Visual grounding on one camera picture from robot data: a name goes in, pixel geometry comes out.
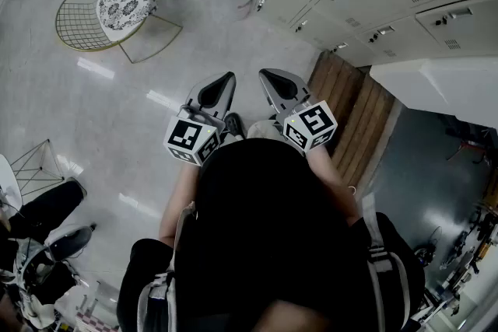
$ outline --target chair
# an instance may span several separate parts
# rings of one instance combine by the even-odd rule
[[[182,29],[181,26],[152,13],[142,16],[143,18],[134,24],[111,29],[110,24],[106,26],[97,15],[99,10],[100,0],[64,0],[55,19],[55,29],[62,42],[76,51],[103,51],[119,46],[127,59],[132,64],[136,64],[164,50]],[[134,36],[143,27],[146,20],[151,18],[165,23],[168,30],[171,28],[171,36],[159,50],[154,50],[152,54],[138,60],[132,60],[121,44]]]

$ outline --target tile floor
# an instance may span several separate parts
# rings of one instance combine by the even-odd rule
[[[89,192],[68,222],[98,225],[74,265],[90,282],[119,287],[132,244],[156,236],[173,189],[180,164],[163,136],[190,88],[235,72],[232,110],[255,121],[271,113],[258,70],[283,68],[307,79],[319,52],[256,16],[224,23],[217,0],[166,0],[163,10],[182,32],[165,51],[132,65],[118,48],[65,47],[54,30],[61,2],[8,0],[2,7],[0,153],[12,161],[51,139],[65,175]]]

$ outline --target patterned cushion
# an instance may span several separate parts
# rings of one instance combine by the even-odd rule
[[[123,30],[157,10],[156,0],[98,0],[96,14],[102,26]]]

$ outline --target gold wire chair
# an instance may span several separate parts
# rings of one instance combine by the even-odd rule
[[[62,43],[77,51],[102,51],[114,46],[119,46],[127,59],[132,64],[137,64],[141,61],[148,60],[164,50],[182,29],[182,26],[151,14],[149,17],[164,21],[176,28],[177,31],[167,41],[166,45],[161,47],[158,51],[145,58],[133,61],[121,44],[135,35],[149,17],[146,17],[140,23],[137,23],[124,37],[119,38],[119,40],[111,40],[104,32],[100,25],[100,21],[97,18],[97,1],[98,0],[64,0],[62,2],[55,18],[55,30]]]

